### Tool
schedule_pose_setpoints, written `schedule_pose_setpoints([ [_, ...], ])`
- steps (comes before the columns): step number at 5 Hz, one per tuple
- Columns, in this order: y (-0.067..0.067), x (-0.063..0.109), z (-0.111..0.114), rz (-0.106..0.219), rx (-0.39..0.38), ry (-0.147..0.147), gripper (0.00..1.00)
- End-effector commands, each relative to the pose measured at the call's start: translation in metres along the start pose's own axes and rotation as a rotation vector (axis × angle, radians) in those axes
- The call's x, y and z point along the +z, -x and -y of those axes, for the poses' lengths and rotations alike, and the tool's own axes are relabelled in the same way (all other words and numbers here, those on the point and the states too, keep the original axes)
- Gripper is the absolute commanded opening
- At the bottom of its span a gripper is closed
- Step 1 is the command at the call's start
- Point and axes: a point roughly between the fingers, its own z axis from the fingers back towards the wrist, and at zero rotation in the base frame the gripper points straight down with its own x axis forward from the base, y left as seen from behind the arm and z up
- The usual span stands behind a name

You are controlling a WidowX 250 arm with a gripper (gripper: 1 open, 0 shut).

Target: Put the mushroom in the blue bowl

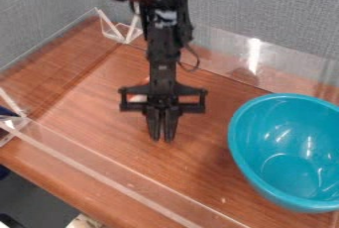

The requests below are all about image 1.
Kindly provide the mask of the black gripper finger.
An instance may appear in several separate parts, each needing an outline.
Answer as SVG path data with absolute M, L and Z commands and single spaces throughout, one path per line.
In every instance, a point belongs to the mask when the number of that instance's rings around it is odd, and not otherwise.
M 163 113 L 161 110 L 148 106 L 145 109 L 145 121 L 149 137 L 153 141 L 160 139 L 160 130 L 163 125 Z
M 164 119 L 164 140 L 167 142 L 172 142 L 175 139 L 179 117 L 180 117 L 180 109 L 177 107 L 169 107 L 165 110 L 165 119 Z

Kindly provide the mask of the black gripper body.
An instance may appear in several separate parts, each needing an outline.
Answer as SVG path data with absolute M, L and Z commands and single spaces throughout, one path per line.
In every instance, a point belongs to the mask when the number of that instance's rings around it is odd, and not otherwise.
M 177 107 L 181 113 L 204 113 L 207 90 L 176 81 L 176 63 L 149 65 L 148 84 L 120 87 L 119 108 L 121 111 L 141 111 L 152 106 L 159 109 Z M 144 102 L 129 102 L 128 94 L 147 96 Z

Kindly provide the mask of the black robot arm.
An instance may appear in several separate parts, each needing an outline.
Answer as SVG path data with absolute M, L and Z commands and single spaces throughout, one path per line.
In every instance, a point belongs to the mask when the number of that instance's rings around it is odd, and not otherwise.
M 205 111 L 207 90 L 176 80 L 181 51 L 192 41 L 188 0 L 116 1 L 127 1 L 139 12 L 149 63 L 148 82 L 119 89 L 120 109 L 141 112 L 151 138 L 171 142 L 180 116 Z

